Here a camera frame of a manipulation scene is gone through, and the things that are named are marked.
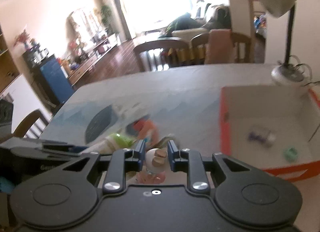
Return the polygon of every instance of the wooden chair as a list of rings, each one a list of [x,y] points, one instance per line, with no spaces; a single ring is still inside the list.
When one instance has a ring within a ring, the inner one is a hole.
[[[250,63],[250,47],[251,47],[251,38],[248,36],[241,34],[241,33],[231,33],[231,39],[233,42],[233,46],[236,48],[236,58],[235,58],[235,63],[239,62],[245,62],[245,63]],[[205,57],[205,50],[206,50],[206,44],[208,43],[209,40],[209,34],[204,33],[197,35],[191,40],[191,45],[193,50],[198,50],[198,54],[195,54],[195,57],[197,59],[201,59],[201,53],[204,54]],[[240,57],[240,44],[244,43],[245,48],[244,48],[244,58],[241,59]]]
[[[159,56],[154,53],[155,49],[166,49],[168,52],[160,52]],[[153,50],[153,58],[151,58],[149,51]],[[184,51],[184,61],[182,61],[180,51]],[[159,38],[155,41],[148,41],[134,47],[133,52],[138,60],[140,71],[158,71],[158,66],[168,64],[169,67],[188,66],[190,65],[189,44],[181,38]]]
[[[30,131],[35,137],[39,138],[40,134],[42,134],[44,129],[39,126],[39,123],[36,123],[38,119],[40,119],[45,126],[49,124],[47,119],[40,112],[40,110],[35,110],[31,112],[29,115],[27,115],[24,120],[21,121],[21,123],[13,132],[13,136],[23,138],[25,135],[27,135],[27,137],[29,137],[27,132]]]
[[[209,40],[209,33],[202,33],[191,40],[193,58],[197,63],[204,61],[206,46]]]

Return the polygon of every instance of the desk lamp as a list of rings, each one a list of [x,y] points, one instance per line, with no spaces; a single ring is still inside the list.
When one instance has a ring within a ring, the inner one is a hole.
[[[275,18],[279,18],[286,12],[290,11],[284,63],[273,69],[271,73],[272,79],[280,85],[305,85],[307,83],[307,79],[294,65],[289,63],[296,0],[260,0],[260,2]]]

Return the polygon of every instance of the lamp base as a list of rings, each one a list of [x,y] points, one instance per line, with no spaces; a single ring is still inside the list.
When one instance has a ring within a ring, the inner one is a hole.
[[[274,68],[271,72],[271,78],[281,86],[302,87],[308,83],[308,78],[305,78],[304,75],[292,65],[288,67],[281,65]]]

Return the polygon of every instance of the circular pad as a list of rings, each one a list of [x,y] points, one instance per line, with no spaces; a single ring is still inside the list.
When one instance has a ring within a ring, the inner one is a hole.
[[[255,228],[292,223],[302,205],[293,184],[262,171],[229,173],[216,188],[214,201],[232,220]]]
[[[266,184],[251,184],[242,190],[243,197],[258,205],[267,205],[275,202],[279,198],[277,189]]]
[[[57,171],[51,176],[46,174],[23,182],[11,194],[12,211],[25,223],[46,229],[68,226],[96,205],[96,188],[80,173]]]
[[[67,201],[70,195],[71,191],[64,185],[47,184],[37,188],[33,198],[41,205],[55,206]]]

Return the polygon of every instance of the green toy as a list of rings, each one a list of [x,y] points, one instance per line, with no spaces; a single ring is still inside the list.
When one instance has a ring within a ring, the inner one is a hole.
[[[134,139],[117,133],[110,134],[109,138],[113,139],[120,148],[130,148],[135,141]]]
[[[287,148],[286,150],[284,150],[284,158],[286,158],[286,160],[289,163],[293,163],[293,162],[297,161],[297,159],[298,159],[297,149],[294,147],[290,147],[290,148]]]

